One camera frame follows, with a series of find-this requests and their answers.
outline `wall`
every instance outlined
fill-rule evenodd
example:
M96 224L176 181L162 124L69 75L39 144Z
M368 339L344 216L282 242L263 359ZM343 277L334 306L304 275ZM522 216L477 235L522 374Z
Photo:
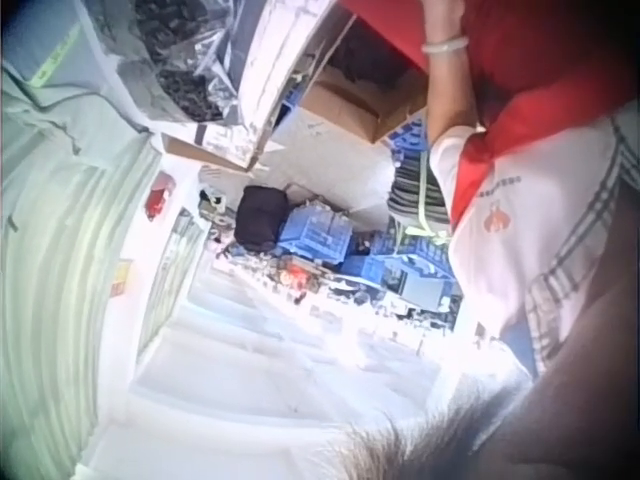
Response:
M124 295L110 300L105 315L98 381L101 420L111 416L124 417L126 391L135 375L138 341L147 300L181 208L187 208L205 231L209 228L208 223L198 216L200 167L201 164L197 162L165 154L160 169L175 179L175 191L161 215L153 222L147 219L144 212L145 195L129 229L120 253L120 258L133 260L126 291Z

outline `person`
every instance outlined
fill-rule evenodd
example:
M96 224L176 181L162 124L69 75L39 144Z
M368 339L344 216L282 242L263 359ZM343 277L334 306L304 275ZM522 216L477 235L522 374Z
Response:
M297 296L297 297L295 297L295 298L293 299L293 304L294 304L296 307L299 307L299 306L300 306L300 304L302 303L302 301L303 301L305 298L307 298L307 291L306 291L306 290L303 290L303 291L301 291L301 292L298 294L298 296Z
M478 133L465 2L422 3L451 265L491 335L523 322L538 378L411 435L356 435L347 477L640 478L638 100L621 78L635 68L599 38L584 64L515 95Z

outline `merchandise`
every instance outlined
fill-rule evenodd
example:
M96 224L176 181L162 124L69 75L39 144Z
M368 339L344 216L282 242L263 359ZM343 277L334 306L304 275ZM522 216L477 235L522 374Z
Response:
M176 188L175 179L164 171L158 172L151 191L147 196L144 209L149 221L153 221L164 210L167 199L171 197Z
M332 265L344 261L353 225L318 200L295 208L282 228L278 245L296 255Z
M84 0L103 50L153 120L238 120L222 67L243 0Z

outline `red object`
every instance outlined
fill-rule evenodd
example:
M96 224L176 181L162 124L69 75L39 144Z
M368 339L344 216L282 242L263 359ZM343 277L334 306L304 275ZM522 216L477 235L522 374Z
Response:
M425 35L419 0L340 1L428 70L420 49ZM497 157L595 121L637 92L635 68L604 47L580 2L466 0L463 29L474 84L489 82L508 103L486 134L465 147L451 211L454 228Z
M297 265L289 265L289 268L287 268L287 272L293 279L292 287L295 290L302 291L306 288L310 276L308 271Z
M147 202L144 205L144 209L149 220L153 221L162 213L166 203L165 194L166 190L164 188L160 190L151 190L151 192L149 192Z
M176 181L171 175L163 171L158 172L144 205L144 210L150 221L162 213L167 199L173 194L175 188Z

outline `logo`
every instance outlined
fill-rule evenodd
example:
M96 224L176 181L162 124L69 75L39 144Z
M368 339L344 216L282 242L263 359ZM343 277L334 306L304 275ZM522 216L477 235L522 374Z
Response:
M480 198L486 198L486 197L491 197L493 196L493 194L496 193L496 191L500 188L503 187L510 187L512 185L517 185L519 183L522 182L522 177L520 175L518 175L517 177L508 177L508 178L503 178L501 180L498 180L493 187L491 187L489 190L484 190L480 193L478 193L478 197Z
M511 225L511 217L500 208L500 202L492 202L489 215L484 221L484 229L488 233L496 233L506 230L509 225Z

